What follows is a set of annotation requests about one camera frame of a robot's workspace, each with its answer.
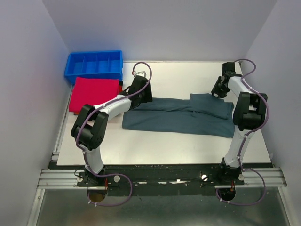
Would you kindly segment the grey blue t shirt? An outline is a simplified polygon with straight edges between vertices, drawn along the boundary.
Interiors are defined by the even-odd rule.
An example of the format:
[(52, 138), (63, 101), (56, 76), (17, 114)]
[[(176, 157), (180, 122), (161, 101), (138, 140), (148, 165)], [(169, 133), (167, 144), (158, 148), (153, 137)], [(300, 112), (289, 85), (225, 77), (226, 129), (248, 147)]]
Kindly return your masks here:
[(125, 112), (122, 128), (232, 138), (234, 105), (210, 94), (191, 94), (189, 99), (154, 98)]

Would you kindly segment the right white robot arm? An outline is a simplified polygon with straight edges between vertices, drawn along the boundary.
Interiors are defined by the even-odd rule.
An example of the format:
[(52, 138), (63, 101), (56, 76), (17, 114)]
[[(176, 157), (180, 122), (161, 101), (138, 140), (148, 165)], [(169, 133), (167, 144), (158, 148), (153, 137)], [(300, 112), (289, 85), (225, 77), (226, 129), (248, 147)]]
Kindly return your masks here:
[(265, 125), (269, 116), (267, 95), (251, 88), (243, 75), (235, 71), (234, 62), (222, 64), (222, 75), (218, 77), (211, 94), (217, 98), (225, 98), (229, 92), (237, 97), (232, 115), (235, 125), (234, 136), (230, 148), (217, 168), (215, 181), (227, 185), (239, 179), (242, 174), (242, 161), (253, 133)]

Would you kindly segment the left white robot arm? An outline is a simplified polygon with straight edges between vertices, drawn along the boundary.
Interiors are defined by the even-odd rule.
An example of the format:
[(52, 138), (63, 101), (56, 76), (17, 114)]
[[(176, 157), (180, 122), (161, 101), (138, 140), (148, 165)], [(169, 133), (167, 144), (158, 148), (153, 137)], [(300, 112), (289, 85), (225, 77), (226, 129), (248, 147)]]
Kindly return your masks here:
[(108, 122), (119, 114), (137, 108), (141, 103), (152, 101), (151, 83), (147, 78), (136, 75), (132, 84), (113, 99), (100, 104), (82, 107), (73, 127), (71, 136), (77, 148), (81, 149), (88, 180), (94, 186), (104, 182), (101, 172), (104, 163), (100, 145), (104, 140)]

